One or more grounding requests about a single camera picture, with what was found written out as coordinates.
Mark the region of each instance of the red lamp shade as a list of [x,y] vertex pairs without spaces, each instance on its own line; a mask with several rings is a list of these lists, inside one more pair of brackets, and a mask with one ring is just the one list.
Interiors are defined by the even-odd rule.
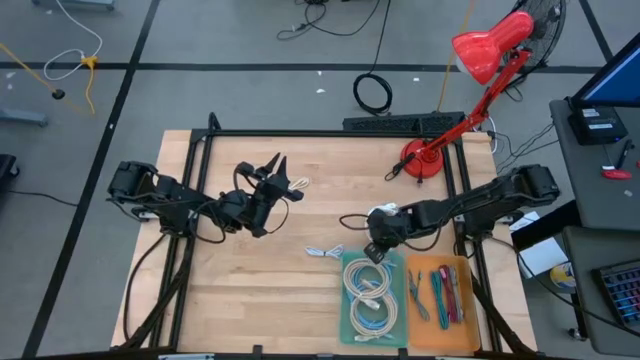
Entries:
[[533,31],[533,19],[516,11],[487,32],[468,32],[453,38],[453,49],[477,82],[491,80],[502,55],[526,39]]

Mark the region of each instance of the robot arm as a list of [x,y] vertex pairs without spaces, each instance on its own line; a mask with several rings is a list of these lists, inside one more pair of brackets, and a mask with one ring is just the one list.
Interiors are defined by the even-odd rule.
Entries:
[[[191,219],[198,214],[211,219],[225,233],[245,228],[259,238],[268,233],[264,225],[278,200],[286,198],[295,202],[304,197],[298,190],[289,190],[286,156],[276,173],[271,175],[279,157],[280,153],[257,169],[246,162],[240,163],[233,173],[235,189],[221,193],[219,199],[192,190],[172,177],[158,174],[150,164],[123,161],[107,190],[111,195],[109,200],[139,205],[134,213],[146,211],[156,214],[160,220],[160,231],[166,234],[188,235]],[[254,187],[253,194],[238,188],[238,175]]]
[[395,215],[374,210],[367,218],[373,242],[364,251],[379,263],[390,248],[431,235],[457,216],[464,218],[467,235],[490,233],[501,217],[523,206],[549,205],[559,194],[547,167],[522,166],[453,198],[415,202],[401,207]]

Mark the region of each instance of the red lamp base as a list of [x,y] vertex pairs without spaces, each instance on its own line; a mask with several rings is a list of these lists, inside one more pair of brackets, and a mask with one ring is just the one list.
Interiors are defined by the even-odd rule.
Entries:
[[426,151],[418,151],[424,148],[424,142],[416,139],[405,145],[400,153],[400,160],[404,160],[407,155],[416,153],[416,157],[404,166],[407,174],[416,178],[430,178],[440,172],[444,165],[442,154],[440,151],[428,154]]

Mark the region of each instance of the yellow cable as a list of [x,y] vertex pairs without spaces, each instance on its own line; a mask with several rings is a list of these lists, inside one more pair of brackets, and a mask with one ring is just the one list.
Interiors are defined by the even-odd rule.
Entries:
[[96,62],[98,62],[97,56],[89,56],[81,60],[84,65],[89,68],[89,83],[87,84],[87,88],[84,91],[84,97],[87,99],[89,103],[89,107],[91,108],[91,114],[96,114],[96,109],[93,107],[93,101],[91,101],[91,88],[93,87],[93,71],[96,66]]
[[[40,77],[40,75],[38,75],[35,71],[31,70],[31,68],[27,66],[27,64],[23,63],[22,60],[20,60],[11,50],[9,50],[9,48],[6,45],[4,45],[3,43],[0,43],[0,49],[2,49],[2,51],[4,51],[7,55],[9,55],[9,57],[13,59],[13,61],[17,62],[20,66],[22,66],[22,68],[24,68],[31,76],[33,76],[34,79],[38,80],[42,85],[46,86],[47,89],[49,89],[49,91],[52,94],[55,94],[58,91],[58,89],[54,88],[51,84],[44,81]],[[76,106],[73,102],[71,102],[71,100],[68,100],[66,98],[63,98],[62,100],[64,101],[65,104],[71,107],[78,114],[81,114],[81,115],[85,114],[85,111],[83,111],[78,106]]]
[[[474,0],[469,0],[469,7],[467,8],[467,13],[464,16],[464,23],[460,27],[459,34],[462,34],[467,30],[467,25],[469,24],[469,18],[471,17],[471,13],[473,12],[473,3]],[[449,70],[451,69],[451,63],[453,62],[454,57],[456,56],[455,51],[451,51],[451,55],[449,55],[449,62],[447,62],[447,71],[444,74],[444,81],[442,82],[442,91],[440,92],[440,101],[438,101],[438,107],[436,108],[437,112],[440,112],[440,107],[442,106],[442,102],[444,101],[444,94],[447,91],[447,80],[449,79]]]

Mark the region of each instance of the wooden tabletop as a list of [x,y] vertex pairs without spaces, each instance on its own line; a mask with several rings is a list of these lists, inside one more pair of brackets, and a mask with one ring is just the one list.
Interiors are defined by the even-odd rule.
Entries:
[[[190,131],[165,132],[157,161],[160,173],[181,179],[189,136]],[[253,345],[261,344],[265,353],[396,354],[397,350],[390,348],[340,343],[340,262],[310,257],[305,247],[328,250],[344,244],[347,250],[360,250],[368,242],[365,234],[342,227],[339,216],[366,214],[371,207],[388,202],[404,205],[447,197],[442,171],[425,180],[420,188],[406,174],[389,182],[383,179],[406,142],[407,139],[392,138],[216,137],[206,194],[217,197],[220,191],[233,189],[231,174],[241,161],[260,166],[277,152],[288,156],[288,176],[292,181],[308,177],[311,185],[303,190],[303,201],[290,204],[286,224],[277,233],[255,239],[243,231],[227,236],[220,245],[197,242],[178,350],[247,353]],[[464,149],[472,187],[491,181],[496,172],[486,134],[465,134]],[[202,146],[196,155],[192,187],[201,152]],[[460,192],[455,150],[451,148],[449,152],[456,189]],[[277,204],[266,228],[277,227],[285,211],[281,202]],[[214,240],[220,237],[220,230],[208,219],[201,219],[198,229],[201,236]],[[141,226],[132,264],[159,235],[157,222]],[[494,235],[511,241],[506,226],[497,226]],[[425,246],[433,241],[433,236],[411,241],[416,246]],[[429,254],[451,254],[453,241],[449,223]],[[130,332],[156,302],[167,246],[165,240],[145,260],[135,278]],[[536,349],[515,254],[494,242],[486,241],[483,247],[496,308],[522,341]],[[412,252],[402,246],[398,249],[405,254]],[[483,348],[490,349],[484,311],[478,303],[476,308]],[[170,320],[172,315],[170,305],[166,319]],[[163,327],[163,343],[168,339],[168,328]],[[112,343],[121,344],[123,340],[121,309]],[[443,352],[410,348],[409,354]]]

